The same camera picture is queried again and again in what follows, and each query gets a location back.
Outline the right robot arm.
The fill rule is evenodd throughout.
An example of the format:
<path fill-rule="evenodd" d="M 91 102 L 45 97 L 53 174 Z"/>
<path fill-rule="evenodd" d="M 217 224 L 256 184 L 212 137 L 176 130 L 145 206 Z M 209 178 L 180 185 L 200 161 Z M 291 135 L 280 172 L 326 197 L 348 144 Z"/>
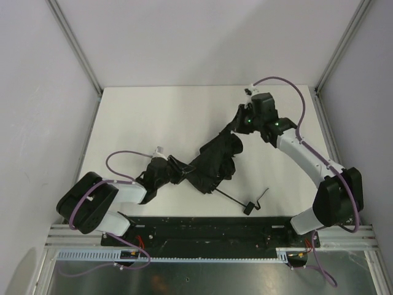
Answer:
<path fill-rule="evenodd" d="M 331 226 L 343 226 L 354 218 L 353 229 L 360 226 L 359 213 L 364 208 L 362 175 L 354 167 L 346 169 L 326 159 L 300 135 L 299 124 L 280 117 L 270 93 L 246 88 L 248 101 L 238 106 L 231 122 L 232 130 L 240 134 L 260 133 L 264 142 L 290 157 L 312 180 L 317 188 L 312 206 L 293 216 L 290 225 L 298 235 Z"/>

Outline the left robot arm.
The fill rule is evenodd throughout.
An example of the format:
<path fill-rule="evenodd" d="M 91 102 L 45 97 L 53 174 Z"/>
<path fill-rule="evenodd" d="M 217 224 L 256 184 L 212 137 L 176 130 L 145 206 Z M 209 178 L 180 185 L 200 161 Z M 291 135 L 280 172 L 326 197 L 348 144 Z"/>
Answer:
<path fill-rule="evenodd" d="M 58 202 L 56 211 L 72 230 L 89 234 L 94 230 L 123 236 L 131 227 L 124 214 L 110 210 L 114 203 L 144 205 L 167 183 L 179 184 L 195 167 L 173 156 L 155 155 L 144 172 L 129 181 L 103 179 L 95 172 L 84 175 Z"/>

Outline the black folding umbrella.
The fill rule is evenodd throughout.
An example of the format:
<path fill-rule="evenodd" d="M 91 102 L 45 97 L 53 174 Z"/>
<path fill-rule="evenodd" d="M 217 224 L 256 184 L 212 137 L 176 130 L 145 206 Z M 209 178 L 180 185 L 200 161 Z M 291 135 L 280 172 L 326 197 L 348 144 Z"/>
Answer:
<path fill-rule="evenodd" d="M 232 125 L 228 124 L 215 138 L 200 148 L 200 154 L 190 162 L 193 171 L 187 174 L 186 179 L 203 194 L 217 191 L 236 202 L 244 208 L 243 213 L 249 216 L 253 210 L 261 209 L 258 200 L 245 204 L 217 188 L 223 180 L 232 179 L 236 171 L 233 158 L 242 151 L 242 141 L 232 133 Z"/>

